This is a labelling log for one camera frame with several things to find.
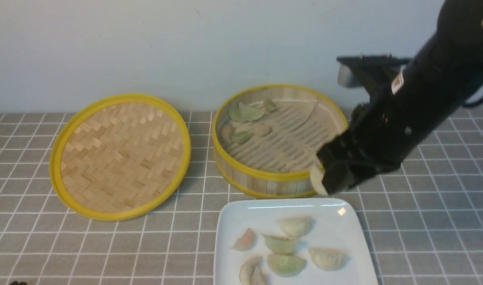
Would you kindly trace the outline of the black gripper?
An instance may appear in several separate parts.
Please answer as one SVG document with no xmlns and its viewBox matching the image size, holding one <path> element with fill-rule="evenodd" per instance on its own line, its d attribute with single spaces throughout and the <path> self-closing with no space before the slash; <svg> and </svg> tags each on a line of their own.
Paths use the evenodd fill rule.
<svg viewBox="0 0 483 285">
<path fill-rule="evenodd" d="M 316 153 L 328 195 L 401 167 L 420 143 L 420 105 L 360 104 L 348 129 Z"/>
</svg>

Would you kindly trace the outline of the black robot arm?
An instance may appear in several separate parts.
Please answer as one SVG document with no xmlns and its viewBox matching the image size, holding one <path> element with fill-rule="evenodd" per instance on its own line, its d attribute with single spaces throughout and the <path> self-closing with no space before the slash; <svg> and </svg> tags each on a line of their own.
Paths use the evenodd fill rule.
<svg viewBox="0 0 483 285">
<path fill-rule="evenodd" d="M 391 173 L 459 108 L 483 104 L 483 0 L 446 0 L 436 31 L 413 58 L 340 56 L 338 83 L 363 87 L 348 128 L 316 152 L 321 196 Z"/>
</svg>

